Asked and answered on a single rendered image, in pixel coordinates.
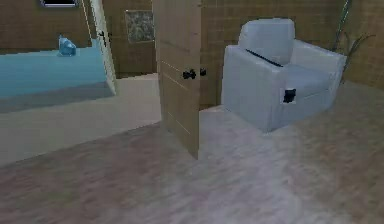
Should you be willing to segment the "light wooden room door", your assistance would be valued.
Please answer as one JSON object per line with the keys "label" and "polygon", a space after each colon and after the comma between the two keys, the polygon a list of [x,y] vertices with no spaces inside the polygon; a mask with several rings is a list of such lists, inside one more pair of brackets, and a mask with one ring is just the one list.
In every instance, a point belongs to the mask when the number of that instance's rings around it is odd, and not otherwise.
{"label": "light wooden room door", "polygon": [[[202,0],[152,0],[161,115],[193,157],[199,152]],[[195,79],[184,79],[194,69]]]}

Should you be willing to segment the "white room door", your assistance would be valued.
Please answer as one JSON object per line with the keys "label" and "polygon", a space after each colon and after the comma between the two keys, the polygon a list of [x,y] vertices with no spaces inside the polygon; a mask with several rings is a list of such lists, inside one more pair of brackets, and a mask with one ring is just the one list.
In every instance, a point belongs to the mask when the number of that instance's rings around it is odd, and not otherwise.
{"label": "white room door", "polygon": [[[95,27],[96,27],[96,35],[100,31],[108,32],[102,0],[90,0],[90,4],[92,7],[92,13],[93,13]],[[114,68],[110,45],[105,47],[103,44],[102,38],[99,37],[98,35],[97,35],[97,38],[100,43],[102,59],[103,59],[104,68],[106,72],[106,81],[112,94],[116,95],[117,94],[116,74],[115,74],[115,68]]]}

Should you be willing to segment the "blue pillow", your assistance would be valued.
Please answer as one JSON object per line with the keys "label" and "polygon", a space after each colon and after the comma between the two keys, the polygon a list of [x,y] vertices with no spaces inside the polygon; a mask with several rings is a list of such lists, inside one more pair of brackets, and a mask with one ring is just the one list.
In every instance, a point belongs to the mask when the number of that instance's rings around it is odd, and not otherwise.
{"label": "blue pillow", "polygon": [[59,42],[59,53],[62,56],[76,55],[76,45],[71,40],[60,35],[58,38],[58,42]]}

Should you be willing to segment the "blue bed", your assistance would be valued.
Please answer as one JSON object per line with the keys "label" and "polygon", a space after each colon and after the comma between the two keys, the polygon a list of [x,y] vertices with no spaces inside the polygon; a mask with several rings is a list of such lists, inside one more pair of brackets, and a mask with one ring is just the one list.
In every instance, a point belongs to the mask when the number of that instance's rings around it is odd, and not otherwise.
{"label": "blue bed", "polygon": [[0,114],[112,95],[96,39],[74,56],[57,50],[0,55]]}

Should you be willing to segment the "thin green house plant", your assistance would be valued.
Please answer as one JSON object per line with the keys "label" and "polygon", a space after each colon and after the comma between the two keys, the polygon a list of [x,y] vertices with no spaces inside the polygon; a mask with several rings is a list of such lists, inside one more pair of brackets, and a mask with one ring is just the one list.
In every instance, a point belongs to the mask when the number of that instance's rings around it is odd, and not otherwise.
{"label": "thin green house plant", "polygon": [[341,82],[366,82],[372,70],[372,43],[377,37],[375,16],[380,0],[340,0],[331,49],[346,56]]}

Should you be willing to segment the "dark framed window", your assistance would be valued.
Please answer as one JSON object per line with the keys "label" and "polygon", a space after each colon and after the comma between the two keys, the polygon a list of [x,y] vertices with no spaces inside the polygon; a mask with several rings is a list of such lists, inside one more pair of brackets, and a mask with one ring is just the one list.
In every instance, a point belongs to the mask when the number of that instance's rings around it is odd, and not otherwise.
{"label": "dark framed window", "polygon": [[78,0],[40,0],[46,8],[74,8],[78,6]]}

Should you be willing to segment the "grey framed wall picture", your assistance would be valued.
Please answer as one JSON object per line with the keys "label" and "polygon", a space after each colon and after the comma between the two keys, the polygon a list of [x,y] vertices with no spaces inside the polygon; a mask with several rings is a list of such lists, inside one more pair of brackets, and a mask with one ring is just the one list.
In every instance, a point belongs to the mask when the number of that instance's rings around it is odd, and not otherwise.
{"label": "grey framed wall picture", "polygon": [[125,18],[130,43],[152,42],[155,39],[151,10],[126,10]]}

